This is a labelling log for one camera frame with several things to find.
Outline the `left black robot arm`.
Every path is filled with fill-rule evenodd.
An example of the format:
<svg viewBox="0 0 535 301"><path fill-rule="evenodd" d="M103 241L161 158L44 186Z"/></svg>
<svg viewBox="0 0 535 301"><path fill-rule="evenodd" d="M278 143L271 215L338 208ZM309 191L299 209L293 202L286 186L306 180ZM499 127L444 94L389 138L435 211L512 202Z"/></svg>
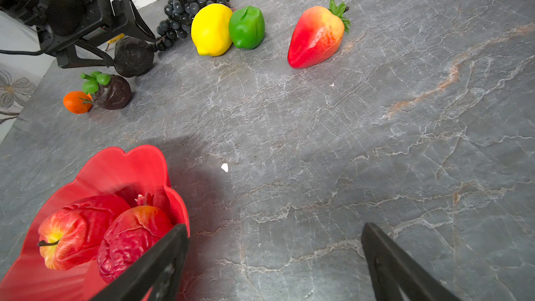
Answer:
<svg viewBox="0 0 535 301"><path fill-rule="evenodd" d="M1 11L36 28L39 50L5 55L56 58L61 68L114 65L101 44L124 34L150 43L155 35L132 0L1 0Z"/></svg>

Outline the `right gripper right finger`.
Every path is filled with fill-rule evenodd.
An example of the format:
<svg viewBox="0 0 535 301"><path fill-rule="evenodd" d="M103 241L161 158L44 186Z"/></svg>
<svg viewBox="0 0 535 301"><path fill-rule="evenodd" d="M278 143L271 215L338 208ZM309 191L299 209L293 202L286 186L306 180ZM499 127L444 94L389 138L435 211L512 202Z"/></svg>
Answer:
<svg viewBox="0 0 535 301"><path fill-rule="evenodd" d="M376 300L458 300L374 223L361 241Z"/></svg>

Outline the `dark avocado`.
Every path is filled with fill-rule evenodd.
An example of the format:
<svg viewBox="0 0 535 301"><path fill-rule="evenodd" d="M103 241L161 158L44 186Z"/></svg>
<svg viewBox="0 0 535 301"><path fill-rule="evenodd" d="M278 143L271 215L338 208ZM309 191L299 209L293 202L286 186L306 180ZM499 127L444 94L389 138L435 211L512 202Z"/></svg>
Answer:
<svg viewBox="0 0 535 301"><path fill-rule="evenodd" d="M123 77L143 75L153 68L153 43L126 36L119 40L114 51L114 68Z"/></svg>

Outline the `red apple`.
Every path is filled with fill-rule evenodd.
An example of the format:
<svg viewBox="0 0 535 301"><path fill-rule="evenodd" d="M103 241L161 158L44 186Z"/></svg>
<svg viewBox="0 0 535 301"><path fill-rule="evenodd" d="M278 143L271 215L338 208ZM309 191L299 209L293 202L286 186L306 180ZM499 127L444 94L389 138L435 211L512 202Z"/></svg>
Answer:
<svg viewBox="0 0 535 301"><path fill-rule="evenodd" d="M70 270L96 258L105 232L130 205L117 195L90 196L46 217L38 228L39 251L51 270Z"/></svg>

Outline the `dark red raspberry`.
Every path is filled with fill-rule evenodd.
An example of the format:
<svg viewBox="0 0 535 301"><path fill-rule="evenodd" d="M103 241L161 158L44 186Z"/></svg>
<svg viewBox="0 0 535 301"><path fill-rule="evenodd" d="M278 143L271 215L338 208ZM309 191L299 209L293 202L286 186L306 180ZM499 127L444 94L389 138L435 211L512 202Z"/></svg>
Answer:
<svg viewBox="0 0 535 301"><path fill-rule="evenodd" d="M164 211L154 206L138 206L120 214L105 232L98 251L100 277L107 284L113 282L172 228Z"/></svg>

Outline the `red flower-shaped bowl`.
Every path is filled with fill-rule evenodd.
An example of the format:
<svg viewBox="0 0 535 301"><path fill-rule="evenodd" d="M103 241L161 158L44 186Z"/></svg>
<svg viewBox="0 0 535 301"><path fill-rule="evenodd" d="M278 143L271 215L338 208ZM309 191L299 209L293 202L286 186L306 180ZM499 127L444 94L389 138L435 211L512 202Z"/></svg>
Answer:
<svg viewBox="0 0 535 301"><path fill-rule="evenodd" d="M189 225L163 153L104 149L38 212L3 300L89 300L177 225Z"/></svg>

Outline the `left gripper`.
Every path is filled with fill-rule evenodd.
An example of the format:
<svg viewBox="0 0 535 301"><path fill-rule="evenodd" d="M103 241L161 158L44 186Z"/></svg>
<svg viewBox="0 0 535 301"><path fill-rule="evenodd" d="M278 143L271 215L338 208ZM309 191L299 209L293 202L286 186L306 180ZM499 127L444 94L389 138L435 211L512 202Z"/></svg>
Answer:
<svg viewBox="0 0 535 301"><path fill-rule="evenodd" d="M37 28L41 50L56 55L60 68L112 67L114 59L98 48L91 34L125 34L155 42L155 35L144 22L132 0L40 0L45 25Z"/></svg>

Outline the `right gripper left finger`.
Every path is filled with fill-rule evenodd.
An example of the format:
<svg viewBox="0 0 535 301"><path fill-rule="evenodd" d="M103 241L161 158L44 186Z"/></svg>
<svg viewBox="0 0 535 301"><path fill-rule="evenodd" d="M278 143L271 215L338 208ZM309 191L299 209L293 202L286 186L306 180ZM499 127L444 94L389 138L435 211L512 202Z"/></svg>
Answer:
<svg viewBox="0 0 535 301"><path fill-rule="evenodd" d="M188 253L188 230L176 225L92 300L175 300Z"/></svg>

